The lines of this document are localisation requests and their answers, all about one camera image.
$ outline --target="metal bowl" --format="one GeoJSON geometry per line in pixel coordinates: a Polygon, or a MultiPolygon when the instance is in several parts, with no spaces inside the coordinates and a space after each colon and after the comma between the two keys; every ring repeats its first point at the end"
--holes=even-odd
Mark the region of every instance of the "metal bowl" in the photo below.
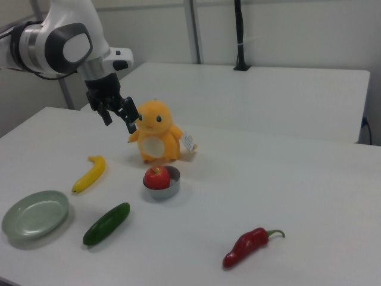
{"type": "Polygon", "coordinates": [[[146,190],[149,192],[149,194],[156,200],[163,200],[165,198],[170,198],[179,191],[180,188],[180,171],[172,166],[164,166],[167,170],[169,175],[171,176],[171,182],[168,188],[166,189],[150,189],[148,188],[143,179],[143,185],[146,188],[146,190]]]}

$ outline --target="stuffed animal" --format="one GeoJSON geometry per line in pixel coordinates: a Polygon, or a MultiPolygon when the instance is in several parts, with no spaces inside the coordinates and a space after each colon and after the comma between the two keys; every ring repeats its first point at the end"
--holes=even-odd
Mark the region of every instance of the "stuffed animal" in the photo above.
{"type": "Polygon", "coordinates": [[[150,100],[139,106],[138,112],[138,129],[130,135],[129,142],[138,142],[143,161],[177,160],[183,132],[173,124],[168,106],[159,100],[150,100]]]}

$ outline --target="red apple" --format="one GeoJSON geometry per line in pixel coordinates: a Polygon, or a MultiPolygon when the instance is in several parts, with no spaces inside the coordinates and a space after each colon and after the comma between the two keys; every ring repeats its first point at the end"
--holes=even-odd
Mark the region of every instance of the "red apple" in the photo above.
{"type": "Polygon", "coordinates": [[[150,189],[166,189],[170,181],[171,176],[164,166],[151,167],[144,175],[144,184],[150,189]]]}

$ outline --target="banana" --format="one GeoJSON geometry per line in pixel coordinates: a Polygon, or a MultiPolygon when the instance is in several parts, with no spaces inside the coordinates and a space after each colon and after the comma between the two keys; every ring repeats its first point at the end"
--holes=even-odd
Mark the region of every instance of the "banana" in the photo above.
{"type": "Polygon", "coordinates": [[[106,168],[103,156],[89,156],[88,159],[94,163],[94,166],[74,184],[73,189],[71,189],[72,192],[78,193],[88,188],[102,175],[106,168]]]}

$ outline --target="white label tag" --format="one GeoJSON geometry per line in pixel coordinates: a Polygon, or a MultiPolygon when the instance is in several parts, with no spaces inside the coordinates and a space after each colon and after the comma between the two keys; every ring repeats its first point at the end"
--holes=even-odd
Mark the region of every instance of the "white label tag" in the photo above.
{"type": "Polygon", "coordinates": [[[181,136],[181,142],[183,142],[184,146],[190,151],[193,152],[197,148],[197,144],[193,141],[193,138],[184,131],[183,136],[181,136]]]}

